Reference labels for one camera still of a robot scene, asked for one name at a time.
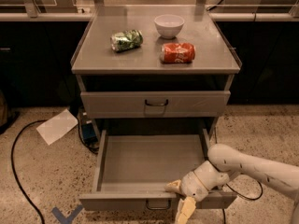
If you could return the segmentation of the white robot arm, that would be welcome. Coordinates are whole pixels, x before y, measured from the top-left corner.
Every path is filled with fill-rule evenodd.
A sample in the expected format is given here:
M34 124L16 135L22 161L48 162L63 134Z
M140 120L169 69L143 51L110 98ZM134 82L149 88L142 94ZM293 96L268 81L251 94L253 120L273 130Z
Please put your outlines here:
M267 187L294 200L291 224L299 224L299 167L250 156L224 144L211 146L208 160L164 189L185 197L178 202L175 224L186 224L197 203L217 186L238 175L248 175Z

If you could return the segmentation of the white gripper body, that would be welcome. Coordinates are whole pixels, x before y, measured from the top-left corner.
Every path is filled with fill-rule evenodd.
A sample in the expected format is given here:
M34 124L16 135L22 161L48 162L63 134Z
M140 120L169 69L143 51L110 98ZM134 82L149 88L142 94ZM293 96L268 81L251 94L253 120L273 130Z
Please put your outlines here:
M218 171L209 161L205 161L182 177L180 190L186 197L201 202L213 188L224 185L229 180L226 173Z

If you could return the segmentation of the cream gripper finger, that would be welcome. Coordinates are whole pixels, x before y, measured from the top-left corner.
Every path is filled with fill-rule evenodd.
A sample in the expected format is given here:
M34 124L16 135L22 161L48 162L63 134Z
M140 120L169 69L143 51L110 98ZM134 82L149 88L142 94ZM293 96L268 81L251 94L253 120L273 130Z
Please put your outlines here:
M180 199L175 217L175 224L186 224L196 208L196 201L193 197Z
M166 184L164 186L164 189L168 192L175 192L175 193L181 194L180 184L181 184L181 180L178 179L178 180L175 180L173 182Z

